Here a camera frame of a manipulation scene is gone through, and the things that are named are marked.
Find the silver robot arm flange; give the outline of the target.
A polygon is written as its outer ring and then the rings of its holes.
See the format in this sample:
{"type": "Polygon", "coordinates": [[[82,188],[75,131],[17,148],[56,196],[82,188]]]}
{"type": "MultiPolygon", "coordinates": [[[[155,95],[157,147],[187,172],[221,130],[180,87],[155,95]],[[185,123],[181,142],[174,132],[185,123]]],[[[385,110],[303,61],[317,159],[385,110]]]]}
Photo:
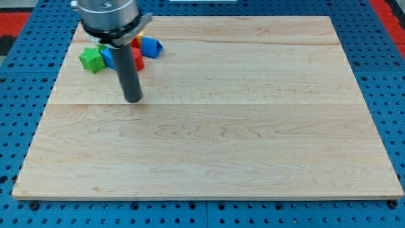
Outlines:
{"type": "Polygon", "coordinates": [[[143,14],[137,0],[71,0],[80,15],[83,29],[95,44],[121,48],[130,44],[153,20],[143,14]]]}

